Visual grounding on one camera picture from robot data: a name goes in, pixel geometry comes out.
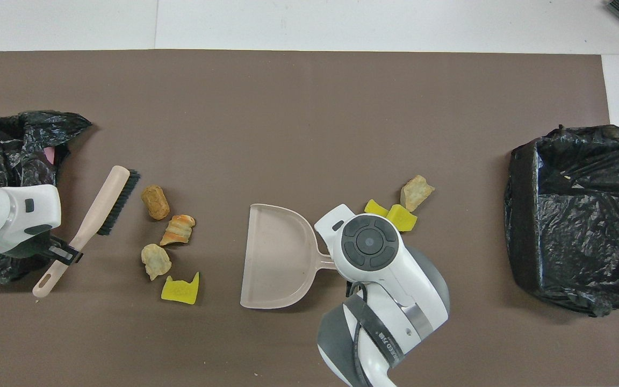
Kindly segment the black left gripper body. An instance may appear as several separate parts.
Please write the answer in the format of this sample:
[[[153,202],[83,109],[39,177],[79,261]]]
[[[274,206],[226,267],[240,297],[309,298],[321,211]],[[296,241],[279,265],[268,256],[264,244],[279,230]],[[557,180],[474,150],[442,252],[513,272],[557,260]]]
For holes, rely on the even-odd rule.
[[[25,240],[14,248],[15,258],[44,258],[47,260],[67,259],[66,242],[44,231]]]

